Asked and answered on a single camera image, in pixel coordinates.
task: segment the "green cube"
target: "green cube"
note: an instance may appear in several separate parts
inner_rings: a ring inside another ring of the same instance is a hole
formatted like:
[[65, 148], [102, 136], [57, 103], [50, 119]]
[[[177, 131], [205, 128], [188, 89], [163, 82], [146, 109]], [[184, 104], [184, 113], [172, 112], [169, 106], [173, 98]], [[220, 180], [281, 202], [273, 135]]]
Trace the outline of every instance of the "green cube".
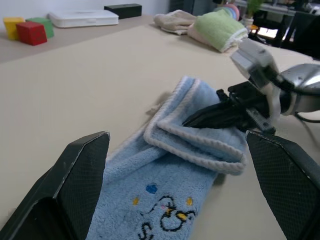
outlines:
[[46, 38], [52, 38], [54, 34], [54, 27], [52, 25], [52, 22], [50, 19], [43, 18], [43, 17], [33, 17], [33, 18], [28, 18], [25, 20], [26, 22], [34, 22], [38, 24], [42, 24], [44, 26]]

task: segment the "potted plant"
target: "potted plant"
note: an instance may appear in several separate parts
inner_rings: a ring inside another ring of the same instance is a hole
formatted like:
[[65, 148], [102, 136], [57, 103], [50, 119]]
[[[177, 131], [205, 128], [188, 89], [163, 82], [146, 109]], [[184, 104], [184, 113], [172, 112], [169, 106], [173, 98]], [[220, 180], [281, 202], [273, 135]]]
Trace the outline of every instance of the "potted plant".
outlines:
[[251, 31], [251, 26], [254, 23], [254, 14], [259, 10], [264, 0], [247, 0], [246, 15], [242, 19], [242, 24], [248, 32]]

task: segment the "yellow cube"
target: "yellow cube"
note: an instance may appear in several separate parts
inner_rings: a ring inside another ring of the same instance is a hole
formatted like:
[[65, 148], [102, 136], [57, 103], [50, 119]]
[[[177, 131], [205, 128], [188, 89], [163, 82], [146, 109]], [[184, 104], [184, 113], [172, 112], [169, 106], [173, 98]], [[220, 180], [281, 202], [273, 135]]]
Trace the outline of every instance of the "yellow cube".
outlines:
[[6, 33], [10, 40], [19, 40], [16, 24], [23, 23], [23, 17], [4, 17], [3, 23], [5, 25]]

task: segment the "light blue towel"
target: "light blue towel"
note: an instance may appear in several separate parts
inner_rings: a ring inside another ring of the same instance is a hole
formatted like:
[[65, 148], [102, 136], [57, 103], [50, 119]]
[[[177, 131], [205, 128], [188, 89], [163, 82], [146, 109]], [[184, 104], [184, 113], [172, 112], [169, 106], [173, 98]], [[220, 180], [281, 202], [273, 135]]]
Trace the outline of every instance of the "light blue towel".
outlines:
[[246, 165], [244, 133], [182, 126], [218, 102], [206, 83], [184, 77], [152, 120], [107, 157], [87, 240], [189, 238], [217, 174], [238, 175]]

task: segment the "green towel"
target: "green towel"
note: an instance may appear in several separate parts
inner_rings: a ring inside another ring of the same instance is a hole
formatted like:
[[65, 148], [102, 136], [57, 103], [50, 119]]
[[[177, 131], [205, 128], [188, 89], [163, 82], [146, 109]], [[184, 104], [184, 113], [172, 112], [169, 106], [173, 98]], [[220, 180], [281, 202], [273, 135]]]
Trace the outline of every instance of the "green towel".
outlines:
[[241, 39], [248, 37], [246, 28], [223, 9], [198, 16], [194, 27], [204, 39], [222, 53], [237, 45]]

